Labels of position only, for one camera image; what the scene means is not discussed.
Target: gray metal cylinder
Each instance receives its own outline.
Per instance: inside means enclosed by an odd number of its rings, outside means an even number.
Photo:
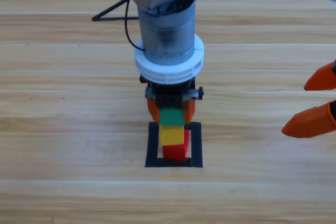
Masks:
[[[183,63],[195,47],[195,3],[171,15],[157,16],[138,8],[145,56],[159,65]]]

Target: black square frame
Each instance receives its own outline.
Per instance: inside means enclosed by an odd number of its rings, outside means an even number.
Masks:
[[[191,131],[191,157],[185,162],[172,161],[158,158],[159,148],[159,124],[150,122],[148,127],[148,145],[145,167],[197,167],[203,168],[202,154],[202,125],[198,122],[191,122],[184,126]]]

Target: table surface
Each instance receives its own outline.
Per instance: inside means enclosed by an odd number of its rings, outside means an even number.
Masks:
[[[281,129],[335,100],[303,86],[336,58],[336,4],[197,0],[198,169],[144,167],[133,48],[123,22],[91,22],[117,1],[0,0],[0,223],[335,224],[335,133]]]

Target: green block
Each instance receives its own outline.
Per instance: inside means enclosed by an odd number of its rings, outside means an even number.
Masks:
[[[160,124],[168,126],[184,126],[184,111],[173,108],[160,109]]]

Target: white ring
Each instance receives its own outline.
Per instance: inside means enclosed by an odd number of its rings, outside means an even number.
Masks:
[[[137,46],[142,48],[142,39],[139,39]],[[195,52],[189,60],[184,63],[163,66],[152,63],[144,53],[135,48],[135,65],[139,73],[147,80],[158,84],[177,84],[188,81],[195,77],[202,69],[204,63],[204,44],[198,35],[195,34]]]

